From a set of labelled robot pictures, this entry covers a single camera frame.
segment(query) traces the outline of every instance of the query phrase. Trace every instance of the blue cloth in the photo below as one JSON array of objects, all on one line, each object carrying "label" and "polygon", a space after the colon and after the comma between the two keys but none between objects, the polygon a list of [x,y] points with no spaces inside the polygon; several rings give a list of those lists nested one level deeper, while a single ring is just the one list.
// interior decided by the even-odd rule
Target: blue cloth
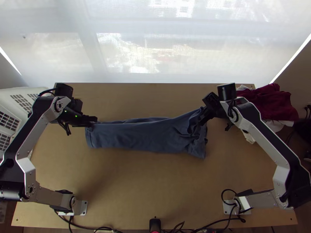
[{"label": "blue cloth", "polygon": [[186,152],[205,158],[207,127],[198,124],[202,110],[203,107],[176,118],[134,118],[97,123],[86,128],[86,141],[91,148]]}]

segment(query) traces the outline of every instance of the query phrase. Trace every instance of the wooden tabletop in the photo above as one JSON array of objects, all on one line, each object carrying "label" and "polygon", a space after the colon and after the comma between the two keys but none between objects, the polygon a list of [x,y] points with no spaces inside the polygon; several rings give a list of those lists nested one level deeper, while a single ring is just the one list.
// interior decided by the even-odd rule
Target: wooden tabletop
[{"label": "wooden tabletop", "polygon": [[[83,101],[83,113],[100,121],[143,117],[176,117],[203,105],[201,99],[216,84],[124,84],[70,83],[74,97]],[[148,229],[157,216],[164,229],[185,221],[185,228],[199,228],[223,214],[220,194],[231,188],[273,188],[275,163],[257,145],[251,145],[240,130],[224,131],[226,120],[208,121],[204,160],[187,154],[160,154],[121,149],[90,149],[84,128],[72,135],[56,124],[48,125],[34,148],[31,161],[37,181],[52,189],[67,189],[89,202],[86,216],[75,223],[112,226],[119,230]],[[294,211],[253,209],[246,223],[230,227],[296,224]],[[21,203],[14,226],[67,228],[47,205]],[[220,223],[215,227],[225,226]]]}]

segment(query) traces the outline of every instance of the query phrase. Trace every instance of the window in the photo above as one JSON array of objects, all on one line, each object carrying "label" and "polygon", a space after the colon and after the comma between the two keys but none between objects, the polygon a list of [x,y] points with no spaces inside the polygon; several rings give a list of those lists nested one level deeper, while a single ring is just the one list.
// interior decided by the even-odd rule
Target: window
[{"label": "window", "polygon": [[187,13],[188,7],[180,7],[180,12]]},{"label": "window", "polygon": [[224,2],[224,7],[226,7],[226,8],[230,8],[231,5],[232,5],[232,2],[230,2],[230,1],[225,1]]}]

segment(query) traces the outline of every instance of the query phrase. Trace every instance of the white curtain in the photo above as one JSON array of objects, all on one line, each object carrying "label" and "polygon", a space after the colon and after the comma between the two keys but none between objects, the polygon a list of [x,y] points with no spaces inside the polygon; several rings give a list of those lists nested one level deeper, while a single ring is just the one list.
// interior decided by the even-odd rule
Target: white curtain
[{"label": "white curtain", "polygon": [[309,0],[0,0],[0,47],[29,86],[259,87],[311,33],[310,9]]}]

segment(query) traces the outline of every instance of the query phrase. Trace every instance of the vent grille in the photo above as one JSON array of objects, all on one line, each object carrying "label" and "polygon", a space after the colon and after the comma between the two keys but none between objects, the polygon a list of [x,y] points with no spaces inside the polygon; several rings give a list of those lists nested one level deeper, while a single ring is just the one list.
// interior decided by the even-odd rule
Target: vent grille
[{"label": "vent grille", "polygon": [[35,101],[38,97],[38,94],[27,94],[33,101]]},{"label": "vent grille", "polygon": [[31,113],[32,104],[29,103],[27,99],[25,99],[22,95],[11,95],[12,99],[15,100],[26,112]]},{"label": "vent grille", "polygon": [[0,150],[5,151],[10,144],[10,137],[0,134]]},{"label": "vent grille", "polygon": [[16,131],[19,120],[0,111],[0,126]]}]

